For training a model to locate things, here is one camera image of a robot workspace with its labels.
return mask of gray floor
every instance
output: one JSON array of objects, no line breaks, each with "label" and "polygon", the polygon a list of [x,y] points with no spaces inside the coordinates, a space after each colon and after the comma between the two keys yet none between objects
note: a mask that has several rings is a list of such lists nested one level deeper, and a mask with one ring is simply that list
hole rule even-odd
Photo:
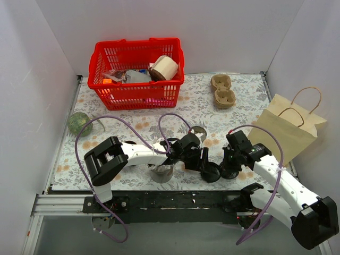
[{"label": "gray floor", "polygon": [[[266,229],[236,246],[241,231],[219,223],[130,224],[130,238],[117,244],[93,231],[91,217],[44,217],[35,255],[54,254],[321,254],[301,247],[288,228],[273,221]],[[115,225],[110,233],[123,236]]]}]

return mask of silver round object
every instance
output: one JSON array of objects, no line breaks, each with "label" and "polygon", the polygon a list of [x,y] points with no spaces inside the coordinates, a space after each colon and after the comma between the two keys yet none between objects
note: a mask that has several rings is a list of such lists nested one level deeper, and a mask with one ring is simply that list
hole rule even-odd
[{"label": "silver round object", "polygon": [[191,129],[194,131],[194,134],[202,133],[203,135],[201,140],[204,142],[204,140],[207,138],[207,131],[201,126],[193,126]]},{"label": "silver round object", "polygon": [[170,181],[174,174],[174,166],[155,166],[151,165],[150,176],[157,183],[166,183]]}]

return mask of wire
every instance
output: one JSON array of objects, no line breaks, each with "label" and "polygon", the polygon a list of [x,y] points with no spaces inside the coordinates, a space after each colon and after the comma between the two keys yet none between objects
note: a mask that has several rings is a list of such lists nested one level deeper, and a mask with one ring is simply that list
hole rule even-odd
[{"label": "wire", "polygon": [[119,118],[119,117],[112,116],[112,115],[103,115],[103,116],[99,116],[99,117],[95,117],[95,118],[91,119],[88,123],[86,123],[86,124],[83,126],[83,128],[80,130],[80,132],[78,133],[78,135],[77,135],[76,138],[75,138],[74,151],[75,151],[75,157],[76,157],[76,160],[77,160],[77,162],[78,162],[78,164],[79,164],[80,170],[81,170],[81,172],[83,173],[83,175],[85,176],[86,181],[87,181],[88,184],[90,185],[91,190],[92,190],[92,192],[93,192],[93,196],[95,197],[96,201],[97,201],[97,202],[98,202],[98,203],[99,203],[99,204],[100,204],[107,212],[109,212],[112,216],[114,216],[114,217],[115,217],[115,218],[123,225],[123,227],[124,227],[124,229],[125,229],[125,238],[122,239],[122,240],[119,240],[119,239],[115,238],[114,236],[110,235],[109,233],[107,233],[107,232],[105,232],[105,231],[103,231],[103,230],[101,230],[101,229],[99,229],[99,228],[94,228],[94,229],[97,230],[99,233],[103,233],[104,235],[110,237],[113,241],[115,241],[115,242],[117,242],[117,243],[124,243],[124,242],[129,238],[128,227],[125,225],[125,223],[124,223],[124,222],[123,222],[123,221],[122,221],[122,220],[121,220],[114,212],[112,212],[112,211],[111,211],[109,208],[107,208],[102,202],[100,202],[98,196],[96,195],[95,190],[94,190],[94,186],[92,185],[92,183],[91,183],[89,177],[87,176],[87,174],[86,174],[86,172],[85,172],[85,170],[84,170],[84,168],[83,168],[83,166],[81,165],[81,162],[80,162],[80,158],[79,158],[79,154],[78,154],[78,141],[79,141],[80,135],[81,135],[81,133],[84,131],[84,129],[85,129],[88,125],[90,125],[92,122],[94,122],[94,121],[96,121],[96,120],[98,120],[98,119],[100,119],[100,118],[114,118],[114,119],[116,119],[116,120],[119,120],[119,121],[123,122],[126,126],[128,126],[128,128],[131,129],[132,132],[135,133],[135,134],[138,136],[138,138],[146,145],[146,147],[148,147],[149,149],[152,149],[152,150],[153,150],[154,152],[156,152],[156,153],[167,154],[167,153],[170,151],[170,144],[169,144],[167,138],[165,137],[165,135],[164,135],[164,133],[163,133],[163,131],[162,131],[162,128],[161,128],[161,126],[160,126],[160,121],[161,121],[162,118],[163,118],[164,116],[166,116],[166,115],[174,115],[174,116],[177,116],[178,118],[180,118],[180,119],[188,126],[189,130],[191,129],[189,123],[188,123],[184,118],[182,118],[181,116],[179,116],[178,114],[175,114],[175,113],[166,113],[166,114],[163,114],[163,115],[159,118],[159,120],[158,120],[158,128],[159,128],[159,130],[160,130],[161,136],[164,138],[164,141],[165,141],[165,143],[166,143],[166,145],[167,145],[167,149],[166,149],[165,152],[164,152],[164,151],[160,151],[160,150],[154,149],[153,146],[151,146],[147,141],[145,141],[145,140],[143,139],[143,137],[142,137],[142,136],[141,136],[141,135],[140,135],[140,134],[139,134],[139,133],[138,133],[138,132],[137,132],[137,131],[136,131],[136,130],[128,123],[128,122],[126,122],[125,120],[123,120],[123,119],[121,119],[121,118]]},{"label": "wire", "polygon": [[270,216],[269,219],[263,225],[261,225],[258,229],[256,229],[255,231],[253,231],[251,233],[251,230],[254,228],[256,223],[259,222],[259,220],[261,220],[261,218],[265,214],[266,210],[269,208],[270,204],[272,203],[272,201],[275,198],[275,195],[277,193],[278,186],[279,186],[280,180],[281,180],[282,165],[283,165],[283,150],[282,150],[282,147],[281,147],[280,143],[278,142],[278,140],[274,137],[274,135],[272,133],[270,133],[268,130],[266,130],[266,129],[262,128],[262,127],[256,126],[256,125],[249,124],[249,125],[241,125],[241,126],[238,126],[238,127],[234,128],[234,129],[231,129],[229,131],[229,134],[232,133],[233,131],[237,130],[237,129],[248,127],[248,126],[250,126],[252,128],[260,129],[260,130],[266,132],[268,135],[270,135],[273,138],[273,140],[276,142],[277,146],[278,146],[278,149],[279,149],[280,154],[281,154],[281,158],[280,158],[280,162],[278,164],[279,168],[278,168],[278,173],[277,173],[277,180],[276,180],[276,183],[275,183],[275,186],[274,186],[274,189],[273,189],[273,193],[271,194],[268,202],[266,203],[266,205],[264,206],[262,211],[257,215],[257,217],[254,220],[254,222],[244,231],[244,233],[242,234],[240,239],[238,239],[238,241],[236,242],[236,245],[239,245],[239,244],[243,243],[245,240],[247,240],[248,238],[252,237],[253,235],[258,233],[260,230],[264,229],[265,227],[267,227],[269,225],[269,223],[271,223],[271,221],[274,219],[273,216]]}]

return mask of floral tablecloth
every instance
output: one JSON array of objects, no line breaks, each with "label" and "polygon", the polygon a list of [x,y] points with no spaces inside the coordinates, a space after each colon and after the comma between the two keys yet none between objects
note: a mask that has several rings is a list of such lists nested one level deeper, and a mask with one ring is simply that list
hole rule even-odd
[{"label": "floral tablecloth", "polygon": [[[235,105],[229,109],[217,109],[210,87],[211,77],[212,74],[186,75],[175,108],[121,111],[108,111],[97,94],[87,86],[87,79],[83,79],[74,112],[84,112],[90,117],[104,114],[119,116],[150,143],[161,137],[157,125],[161,114],[178,113],[192,126],[202,126],[207,130],[204,146],[209,147],[209,160],[219,164],[223,158],[222,147],[226,146],[227,132],[236,126],[256,121],[263,109],[269,105],[269,100],[260,75],[235,74],[230,75],[231,89],[236,95]],[[141,143],[123,123],[114,119],[102,119],[102,123],[106,132],[98,122],[94,122],[92,133],[80,139],[78,148],[81,159],[87,151],[110,136],[118,136],[120,141],[132,140]],[[163,129],[169,138],[181,138],[187,132],[187,127],[175,116],[164,117]],[[55,169],[53,191],[89,190],[75,158],[74,142],[75,136],[68,133],[58,167]],[[261,183],[270,189],[270,185],[262,177],[248,168],[233,180],[221,178],[215,183],[206,183],[198,172],[187,170],[183,163],[177,163],[174,175],[167,183],[154,182],[147,166],[131,166],[124,168],[111,181],[111,187],[112,190],[239,190],[253,182]]]}]

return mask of white wall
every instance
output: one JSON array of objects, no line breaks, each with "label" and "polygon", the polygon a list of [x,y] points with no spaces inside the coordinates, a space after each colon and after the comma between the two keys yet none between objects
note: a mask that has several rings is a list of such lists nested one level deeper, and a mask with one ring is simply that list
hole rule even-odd
[{"label": "white wall", "polygon": [[303,0],[37,0],[76,74],[95,43],[179,37],[185,72],[266,71]]},{"label": "white wall", "polygon": [[0,0],[0,17],[0,254],[19,254],[77,77],[34,0]]},{"label": "white wall", "polygon": [[[340,212],[339,13],[339,0],[305,0],[269,68],[268,84],[272,94],[287,98],[303,87],[317,86],[323,92],[316,113],[328,125],[294,162],[300,180],[322,197],[333,198]],[[317,92],[308,91],[296,102],[311,109],[317,100]],[[330,245],[340,254],[340,235]]]}]

